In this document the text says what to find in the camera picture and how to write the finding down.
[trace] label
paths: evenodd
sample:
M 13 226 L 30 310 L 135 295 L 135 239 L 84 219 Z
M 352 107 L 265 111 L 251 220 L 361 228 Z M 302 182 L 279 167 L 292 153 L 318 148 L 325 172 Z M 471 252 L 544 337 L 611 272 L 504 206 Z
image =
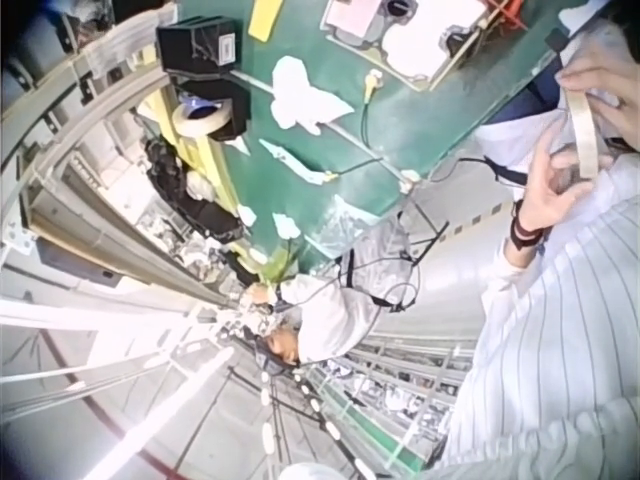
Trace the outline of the label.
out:
M 228 33 L 218 40 L 218 65 L 227 65 L 236 61 L 236 34 Z

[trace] yellow tag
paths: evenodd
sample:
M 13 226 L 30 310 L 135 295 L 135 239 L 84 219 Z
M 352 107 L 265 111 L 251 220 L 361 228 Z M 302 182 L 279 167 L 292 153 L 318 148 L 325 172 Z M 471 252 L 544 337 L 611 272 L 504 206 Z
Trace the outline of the yellow tag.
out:
M 283 1 L 255 0 L 249 23 L 249 35 L 262 42 L 268 41 Z

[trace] black box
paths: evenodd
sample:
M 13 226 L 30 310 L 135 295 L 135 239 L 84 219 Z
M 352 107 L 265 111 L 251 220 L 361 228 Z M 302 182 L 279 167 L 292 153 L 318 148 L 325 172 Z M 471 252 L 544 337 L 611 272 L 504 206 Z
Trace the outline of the black box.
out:
M 240 63 L 239 24 L 226 17 L 193 17 L 156 31 L 162 69 L 190 80 L 212 80 Z

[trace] tape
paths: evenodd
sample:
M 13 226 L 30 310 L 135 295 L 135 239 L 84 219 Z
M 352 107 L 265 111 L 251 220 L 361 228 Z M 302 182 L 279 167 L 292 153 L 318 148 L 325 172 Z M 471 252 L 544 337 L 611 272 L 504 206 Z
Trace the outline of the tape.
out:
M 598 137 L 591 107 L 584 92 L 565 90 L 564 94 L 576 136 L 580 177 L 592 180 L 598 176 Z

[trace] wrist strap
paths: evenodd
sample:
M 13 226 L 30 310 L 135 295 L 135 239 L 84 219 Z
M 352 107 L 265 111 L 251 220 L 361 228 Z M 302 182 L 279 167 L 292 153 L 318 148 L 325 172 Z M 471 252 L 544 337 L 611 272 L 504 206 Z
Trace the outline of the wrist strap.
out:
M 544 236 L 544 229 L 529 231 L 520 224 L 518 215 L 521 207 L 522 200 L 518 200 L 514 204 L 513 220 L 509 231 L 511 242 L 517 250 L 522 250 L 525 247 L 535 247 Z

